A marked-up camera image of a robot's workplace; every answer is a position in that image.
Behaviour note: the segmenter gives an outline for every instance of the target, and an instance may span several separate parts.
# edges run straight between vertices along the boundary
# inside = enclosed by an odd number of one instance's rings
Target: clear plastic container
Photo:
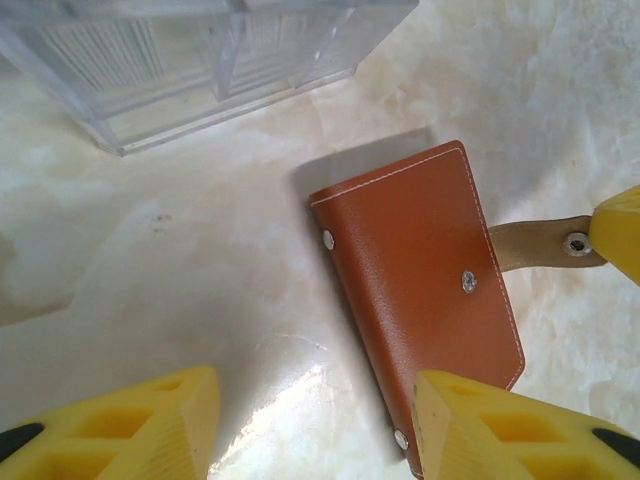
[[[124,155],[355,72],[418,0],[2,0],[0,51]]]

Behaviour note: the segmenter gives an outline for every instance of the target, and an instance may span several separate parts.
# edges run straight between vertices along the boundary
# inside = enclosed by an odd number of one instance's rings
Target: white marble countertop
[[[458,138],[490,225],[590,213],[640,183],[639,22],[632,0],[423,0],[353,79],[124,159],[2,63],[0,428],[213,364],[210,479],[410,478],[303,197]],[[640,289],[505,278],[515,391],[640,434]]]

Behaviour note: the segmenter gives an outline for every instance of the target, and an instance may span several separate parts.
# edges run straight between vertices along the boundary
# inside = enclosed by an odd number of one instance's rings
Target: metal rivet
[[[574,232],[567,235],[562,248],[572,257],[585,257],[592,252],[589,237],[582,232]]]
[[[329,230],[322,232],[322,241],[324,242],[324,246],[327,247],[327,250],[333,250],[336,248],[336,242]]]
[[[462,289],[467,293],[471,293],[476,289],[476,285],[478,285],[476,276],[473,272],[465,270],[462,274]]]
[[[400,430],[396,430],[393,432],[393,436],[396,437],[396,443],[403,450],[409,449],[409,440],[407,440],[407,436],[402,433]]]

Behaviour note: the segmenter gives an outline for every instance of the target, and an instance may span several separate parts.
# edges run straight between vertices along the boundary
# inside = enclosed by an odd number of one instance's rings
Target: brown leather wallet
[[[310,197],[414,475],[418,371],[509,389],[518,332],[471,169],[451,142]]]

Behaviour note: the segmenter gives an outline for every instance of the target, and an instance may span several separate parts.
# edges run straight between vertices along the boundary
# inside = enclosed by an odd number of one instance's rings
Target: white stitching
[[[516,380],[518,379],[518,377],[520,376],[520,374],[522,373],[522,371],[524,370],[524,354],[522,352],[522,346],[520,345],[520,342],[518,340],[518,333],[517,333],[517,329],[516,329],[516,322],[513,318],[513,314],[511,312],[511,308],[509,307],[509,301],[507,300],[507,294],[505,292],[505,288],[504,288],[504,282],[502,280],[502,275],[500,274],[500,269],[498,268],[498,263],[496,261],[495,258],[495,253],[493,252],[493,249],[491,248],[491,241],[489,240],[489,232],[487,229],[487,224],[484,221],[484,217],[482,216],[482,212],[480,211],[480,201],[478,199],[478,192],[476,192],[476,188],[475,185],[473,183],[473,177],[471,176],[471,170],[469,169],[469,159],[467,158],[467,155],[465,154],[464,151],[462,151],[460,148],[458,147],[454,147],[451,148],[445,152],[439,153],[437,155],[433,155],[431,157],[427,157],[427,158],[423,158],[422,160],[412,163],[411,165],[407,165],[406,167],[402,167],[399,168],[398,170],[394,170],[393,172],[387,173],[385,175],[382,175],[378,178],[374,178],[373,180],[369,180],[367,182],[361,183],[359,185],[356,185],[355,187],[351,187],[348,188],[342,192],[338,192],[338,193],[334,193],[333,195],[329,195],[326,198],[322,198],[320,200],[316,200],[315,202],[311,203],[311,206],[315,206],[318,205],[319,203],[323,203],[326,202],[327,200],[331,200],[333,198],[337,198],[340,197],[342,195],[344,195],[345,193],[349,193],[349,192],[353,192],[354,190],[358,190],[359,188],[362,187],[366,187],[367,185],[371,185],[372,183],[378,182],[380,180],[384,180],[385,178],[391,177],[393,175],[395,175],[396,173],[400,173],[400,172],[404,172],[405,170],[409,170],[410,168],[416,167],[424,162],[428,162],[429,160],[433,160],[434,158],[438,158],[441,157],[443,155],[446,155],[447,153],[451,153],[453,151],[457,150],[458,152],[460,152],[460,154],[462,155],[462,157],[464,158],[464,168],[467,172],[467,178],[469,180],[469,185],[471,185],[471,192],[473,193],[473,201],[476,204],[476,211],[478,213],[478,218],[480,220],[480,225],[482,226],[482,233],[484,235],[484,239],[485,242],[487,242],[487,247],[489,247],[489,252],[491,253],[491,263],[493,264],[493,270],[496,274],[496,278],[498,279],[498,285],[500,285],[500,293],[502,294],[502,299],[504,300],[504,305],[507,309],[507,315],[509,316],[509,324],[511,325],[511,331],[513,333],[513,337],[516,340],[516,347],[518,349],[518,357],[520,359],[520,364],[518,365],[518,370],[516,371],[516,373],[514,374],[513,378],[511,379],[511,381],[509,382],[509,385],[507,385],[507,390],[510,390],[511,387],[513,387],[513,384],[516,383]]]
[[[361,183],[360,185],[356,185],[355,187],[347,188],[346,190],[344,190],[342,192],[334,193],[333,195],[329,195],[326,198],[321,198],[320,200],[316,200],[315,202],[311,203],[311,206],[313,207],[315,205],[318,205],[319,203],[326,202],[327,200],[331,200],[332,198],[336,198],[336,197],[339,197],[341,195],[344,195],[345,193],[353,192],[354,190],[357,190],[357,189],[362,188],[362,187],[366,187],[367,185],[371,185],[372,183],[375,183],[375,182],[377,182],[379,180],[384,180],[385,178],[391,177],[391,176],[395,175],[396,173],[404,172],[405,170],[409,170],[410,168],[416,167],[416,166],[420,165],[421,163],[428,162],[429,160],[433,160],[434,158],[438,158],[438,157],[441,157],[443,155],[446,155],[447,153],[451,153],[454,150],[460,151],[460,149],[456,147],[456,148],[452,148],[451,150],[447,150],[446,152],[442,152],[442,153],[439,153],[437,155],[434,155],[432,157],[423,158],[419,162],[412,163],[411,165],[407,165],[406,167],[399,168],[398,170],[394,170],[393,172],[390,172],[390,173],[387,173],[385,175],[382,175],[381,177],[374,178],[373,180],[369,180],[368,182]]]

